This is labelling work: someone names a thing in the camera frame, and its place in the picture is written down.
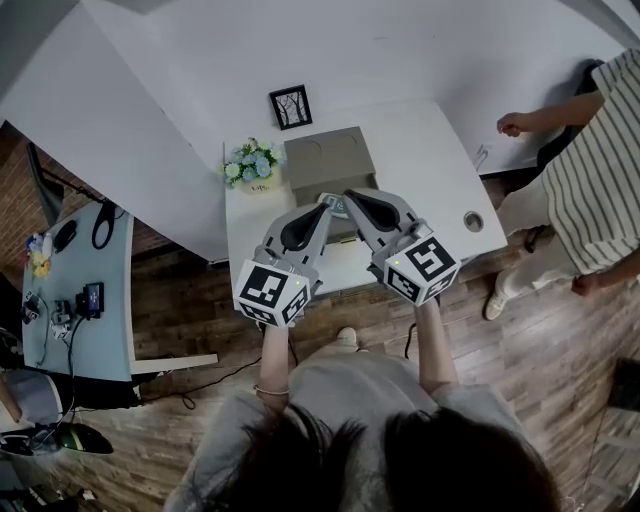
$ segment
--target brick wall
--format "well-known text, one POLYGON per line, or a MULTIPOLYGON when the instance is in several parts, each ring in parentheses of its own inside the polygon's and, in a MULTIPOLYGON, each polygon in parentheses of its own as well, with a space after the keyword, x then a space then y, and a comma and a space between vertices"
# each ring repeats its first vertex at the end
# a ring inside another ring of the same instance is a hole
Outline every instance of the brick wall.
MULTIPOLYGON (((10 123, 0 127, 0 272, 22 288, 22 254, 27 238, 48 228, 40 206, 33 178, 29 170, 26 145, 29 140, 10 123)), ((100 193, 67 171, 38 148, 42 167, 76 186, 100 193)), ((65 187, 64 205, 60 219, 64 219, 89 202, 83 195, 65 187)), ((171 243, 162 235, 136 219, 133 230, 133 252, 139 254, 171 243)))

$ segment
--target light blue flower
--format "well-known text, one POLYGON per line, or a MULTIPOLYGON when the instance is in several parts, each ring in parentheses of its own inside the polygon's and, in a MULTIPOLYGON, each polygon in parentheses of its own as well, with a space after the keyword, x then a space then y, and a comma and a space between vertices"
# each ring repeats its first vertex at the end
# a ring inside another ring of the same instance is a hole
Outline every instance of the light blue flower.
POLYGON ((256 160, 256 172, 258 176, 261 178, 266 178, 271 173, 271 166, 269 165, 269 160, 265 157, 258 158, 256 160))
POLYGON ((256 155, 249 153, 242 159, 243 165, 252 165, 256 161, 256 155))
POLYGON ((238 164, 227 164, 224 168, 224 172, 229 176, 229 178, 235 178, 240 174, 240 166, 238 164))
POLYGON ((251 181, 256 177, 256 171, 253 169, 245 169, 242 173, 242 179, 244 181, 251 181))
POLYGON ((232 164, 239 164, 242 161, 242 148, 236 148, 231 152, 229 162, 232 164))

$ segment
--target framed picture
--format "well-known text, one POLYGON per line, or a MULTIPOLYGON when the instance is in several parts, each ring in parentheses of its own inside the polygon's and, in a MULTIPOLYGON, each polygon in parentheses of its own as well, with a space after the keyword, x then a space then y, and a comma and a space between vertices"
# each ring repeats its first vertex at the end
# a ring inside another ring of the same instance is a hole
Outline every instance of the framed picture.
POLYGON ((311 110, 304 85, 289 87, 269 94, 281 130, 311 124, 311 110))

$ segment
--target person's hand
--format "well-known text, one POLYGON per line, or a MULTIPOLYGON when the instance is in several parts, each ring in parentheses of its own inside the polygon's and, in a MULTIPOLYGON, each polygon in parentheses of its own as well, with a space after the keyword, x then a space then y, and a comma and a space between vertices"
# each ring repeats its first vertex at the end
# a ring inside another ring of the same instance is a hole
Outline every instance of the person's hand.
POLYGON ((518 137, 522 132, 534 130, 535 123, 531 114, 511 112, 498 120, 498 133, 504 133, 509 137, 518 137))
POLYGON ((602 283, 599 274, 588 274, 586 276, 574 277, 571 283, 571 291, 577 293, 581 297, 588 297, 593 295, 600 288, 602 283))

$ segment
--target desk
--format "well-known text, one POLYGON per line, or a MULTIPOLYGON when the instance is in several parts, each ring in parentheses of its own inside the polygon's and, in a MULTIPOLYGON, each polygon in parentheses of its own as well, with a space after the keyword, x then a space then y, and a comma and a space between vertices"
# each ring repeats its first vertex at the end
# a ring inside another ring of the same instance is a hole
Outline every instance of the desk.
MULTIPOLYGON (((78 223, 77 236, 59 254, 51 257, 51 272, 36 278, 25 269, 23 300, 32 291, 44 300, 52 313, 55 300, 75 304, 76 294, 89 283, 104 283, 104 313, 100 319, 85 320, 78 327, 73 344, 74 374, 80 377, 130 381, 132 374, 176 370, 218 362, 215 354, 174 359, 136 360, 131 324, 131 244, 133 217, 123 213, 115 221, 109 244, 101 251, 93 248, 91 235, 101 205, 90 203, 49 230, 55 237, 70 220, 78 223)), ((104 224, 98 232, 107 229, 104 224)), ((40 316, 22 326, 25 365, 36 367, 44 354, 45 333, 49 330, 47 357, 43 370, 69 373, 67 346, 56 340, 49 328, 49 315, 40 307, 40 316)))
MULTIPOLYGON (((376 168, 380 190, 405 199, 436 232, 443 245, 464 260, 504 247, 507 241, 491 201, 449 121, 430 100, 414 100, 359 107, 314 115, 313 124, 281 131, 277 127, 260 133, 247 131, 226 141, 230 152, 246 142, 283 144, 315 133, 359 126, 376 168), (479 213, 484 228, 469 231, 463 223, 469 211, 479 213)), ((226 191, 231 284, 245 259, 252 259, 271 222, 296 207, 287 183, 274 191, 249 195, 241 188, 226 191)), ((328 293, 373 283, 366 268, 371 250, 358 240, 327 245, 317 266, 328 293)))

